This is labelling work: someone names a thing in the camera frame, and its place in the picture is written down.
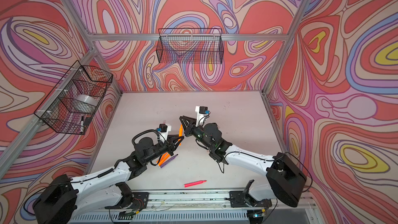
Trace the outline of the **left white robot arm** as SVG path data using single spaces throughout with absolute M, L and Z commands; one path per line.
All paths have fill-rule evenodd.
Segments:
M 127 207 L 133 194 L 127 181 L 140 176 L 147 165 L 163 154 L 173 154 L 184 138 L 172 135 L 154 144 L 149 137 L 135 144 L 135 150 L 114 166 L 84 176 L 54 179 L 33 203 L 39 224 L 66 224 L 72 218 L 103 207 Z

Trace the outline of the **orange highlighter pen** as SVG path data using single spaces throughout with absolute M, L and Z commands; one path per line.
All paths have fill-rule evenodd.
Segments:
M 180 125 L 180 128 L 179 128 L 179 136 L 183 136 L 183 125 L 181 124 Z

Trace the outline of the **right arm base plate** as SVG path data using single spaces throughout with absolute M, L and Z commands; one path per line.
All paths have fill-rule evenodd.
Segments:
M 233 208 L 237 207 L 261 207 L 268 209 L 273 206 L 270 199 L 256 200 L 249 193 L 243 191 L 230 191 L 229 197 L 226 198 Z

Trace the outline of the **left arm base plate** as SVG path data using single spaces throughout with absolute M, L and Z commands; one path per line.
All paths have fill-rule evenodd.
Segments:
M 131 196 L 123 196 L 120 202 L 114 206 L 106 206 L 105 209 L 132 209 L 142 210 L 147 208 L 149 192 L 133 192 Z

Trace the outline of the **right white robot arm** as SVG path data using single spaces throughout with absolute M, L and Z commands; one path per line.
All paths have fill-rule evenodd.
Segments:
M 290 207 L 298 206 L 307 176 L 285 153 L 266 156 L 244 150 L 226 141 L 216 123 L 200 125 L 200 120 L 188 116 L 181 116 L 179 120 L 185 136 L 193 136 L 205 147 L 220 171 L 225 165 L 234 165 L 265 176 L 279 201 Z

